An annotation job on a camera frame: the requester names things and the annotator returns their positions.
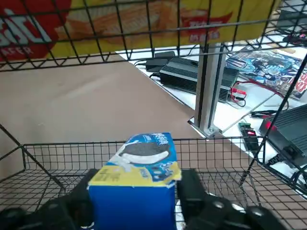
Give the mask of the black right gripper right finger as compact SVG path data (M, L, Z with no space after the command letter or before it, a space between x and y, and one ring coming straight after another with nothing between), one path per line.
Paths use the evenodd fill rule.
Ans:
M177 196L186 230L284 230L286 227L268 209L234 208L228 199L207 193L194 169L181 171Z

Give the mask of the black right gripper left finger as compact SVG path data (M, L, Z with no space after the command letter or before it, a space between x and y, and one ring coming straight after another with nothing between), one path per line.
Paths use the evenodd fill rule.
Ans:
M51 199L29 213L20 207L0 212L2 230L93 230L94 208L87 190L97 173L90 169L66 195Z

